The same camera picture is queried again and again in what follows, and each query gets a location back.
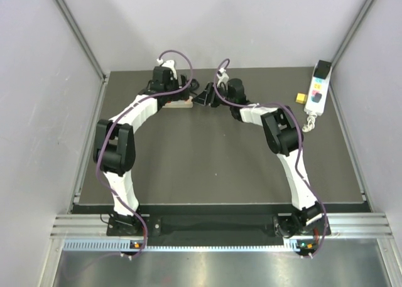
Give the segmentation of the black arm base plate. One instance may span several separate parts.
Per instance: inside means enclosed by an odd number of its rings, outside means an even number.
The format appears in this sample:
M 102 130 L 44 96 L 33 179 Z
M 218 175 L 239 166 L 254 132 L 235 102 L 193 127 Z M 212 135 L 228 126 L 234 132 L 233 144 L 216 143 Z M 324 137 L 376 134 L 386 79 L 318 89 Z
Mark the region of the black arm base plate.
M 302 226 L 294 215 L 150 215 L 144 217 L 147 229 L 137 218 L 124 220 L 111 215 L 108 236 L 129 237 L 147 233 L 149 237 L 170 237 L 174 233 L 199 233 L 211 236 L 216 233 L 252 233 L 263 237 L 321 236 L 324 220 L 320 219 L 308 226 Z

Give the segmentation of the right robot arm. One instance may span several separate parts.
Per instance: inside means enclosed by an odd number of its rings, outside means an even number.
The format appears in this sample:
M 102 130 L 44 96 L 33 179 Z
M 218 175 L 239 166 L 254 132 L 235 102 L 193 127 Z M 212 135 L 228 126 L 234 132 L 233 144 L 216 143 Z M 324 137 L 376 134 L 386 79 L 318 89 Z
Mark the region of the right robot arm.
M 303 133 L 291 109 L 286 105 L 252 103 L 245 94 L 241 79 L 220 79 L 210 82 L 193 102 L 201 106 L 227 106 L 234 119 L 261 126 L 268 148 L 280 160 L 291 192 L 290 227 L 280 229 L 283 237 L 307 234 L 318 235 L 322 240 L 329 232 L 325 205 L 312 190 L 303 160 Z

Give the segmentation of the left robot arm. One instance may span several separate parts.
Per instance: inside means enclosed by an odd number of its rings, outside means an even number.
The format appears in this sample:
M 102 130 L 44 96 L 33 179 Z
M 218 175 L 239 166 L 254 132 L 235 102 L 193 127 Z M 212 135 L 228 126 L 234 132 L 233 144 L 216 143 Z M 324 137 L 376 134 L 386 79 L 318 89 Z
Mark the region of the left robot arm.
M 186 76 L 177 74 L 173 60 L 160 61 L 153 69 L 152 79 L 132 103 L 118 115 L 97 122 L 95 174 L 111 191 L 114 201 L 107 235 L 138 236 L 145 232 L 131 176 L 136 159 L 134 134 L 167 103 L 188 100 L 189 86 Z

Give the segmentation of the beige power strip red sockets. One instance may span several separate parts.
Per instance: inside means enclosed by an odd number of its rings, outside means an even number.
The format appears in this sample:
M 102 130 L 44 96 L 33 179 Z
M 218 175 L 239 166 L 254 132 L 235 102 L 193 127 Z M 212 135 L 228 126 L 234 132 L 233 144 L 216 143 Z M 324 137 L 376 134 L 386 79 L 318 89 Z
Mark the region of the beige power strip red sockets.
M 169 101 L 167 102 L 163 108 L 192 108 L 193 102 L 189 100 L 177 100 L 177 101 Z

